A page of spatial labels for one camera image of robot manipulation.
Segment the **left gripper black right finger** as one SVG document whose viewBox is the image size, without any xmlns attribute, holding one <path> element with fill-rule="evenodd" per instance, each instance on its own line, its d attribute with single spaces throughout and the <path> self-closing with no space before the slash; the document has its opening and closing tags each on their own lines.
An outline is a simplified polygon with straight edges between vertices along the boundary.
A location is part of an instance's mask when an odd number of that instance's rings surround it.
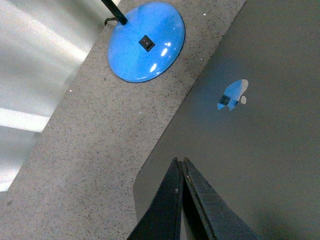
<svg viewBox="0 0 320 240">
<path fill-rule="evenodd" d="M 228 207 L 188 158 L 183 160 L 182 169 L 182 205 L 196 240 L 258 239 L 258 235 Z"/>
</svg>

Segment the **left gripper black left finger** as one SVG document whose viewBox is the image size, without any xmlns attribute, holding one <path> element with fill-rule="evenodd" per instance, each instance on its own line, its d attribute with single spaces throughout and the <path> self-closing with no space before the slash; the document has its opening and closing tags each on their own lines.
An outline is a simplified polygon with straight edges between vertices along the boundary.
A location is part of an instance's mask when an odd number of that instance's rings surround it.
<svg viewBox="0 0 320 240">
<path fill-rule="evenodd" d="M 181 238 L 184 172 L 174 158 L 141 220 L 129 240 L 179 240 Z"/>
</svg>

